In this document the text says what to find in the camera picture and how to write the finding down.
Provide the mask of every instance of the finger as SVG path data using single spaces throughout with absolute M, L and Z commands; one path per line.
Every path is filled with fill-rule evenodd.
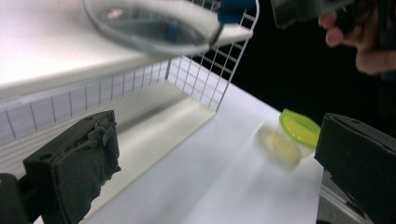
M 326 34 L 326 44 L 331 47 L 337 47 L 344 41 L 344 34 L 338 27 L 330 28 Z
M 330 12 L 324 15 L 321 15 L 318 18 L 318 24 L 323 27 L 324 29 L 329 29 L 335 26 L 335 23 L 337 21 L 337 16 L 335 12 Z
M 396 70 L 396 50 L 358 51 L 356 67 L 368 75 Z

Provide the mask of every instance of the hand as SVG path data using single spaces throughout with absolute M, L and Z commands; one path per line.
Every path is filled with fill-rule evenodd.
M 375 0 L 355 1 L 355 28 L 343 34 L 335 25 L 336 14 L 322 15 L 318 23 L 327 30 L 326 43 L 333 48 L 339 45 L 357 49 L 356 66 L 367 75 L 379 75 L 396 70 L 396 50 L 378 49 L 378 5 Z

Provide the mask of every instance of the green lid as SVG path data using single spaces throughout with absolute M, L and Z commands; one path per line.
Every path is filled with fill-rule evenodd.
M 298 143 L 313 148 L 317 147 L 320 127 L 312 119 L 284 109 L 280 114 L 279 122 L 283 130 Z

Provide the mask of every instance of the white surface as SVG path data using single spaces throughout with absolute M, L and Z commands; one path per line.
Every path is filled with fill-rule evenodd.
M 218 45 L 252 37 L 227 26 Z M 0 100 L 111 76 L 169 58 L 101 36 L 80 0 L 0 1 Z
M 230 86 L 213 119 L 85 223 L 316 223 L 322 167 L 284 170 L 259 144 L 278 115 Z

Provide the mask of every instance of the metal grid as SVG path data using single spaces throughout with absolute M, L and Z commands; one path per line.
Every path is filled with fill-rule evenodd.
M 218 1 L 192 1 L 216 10 Z M 253 29 L 259 5 L 246 12 L 241 25 Z M 169 81 L 210 109 L 218 110 L 248 41 L 215 47 L 209 52 L 87 80 L 0 102 L 0 145 L 12 142 L 92 108 L 109 104 L 161 81 Z

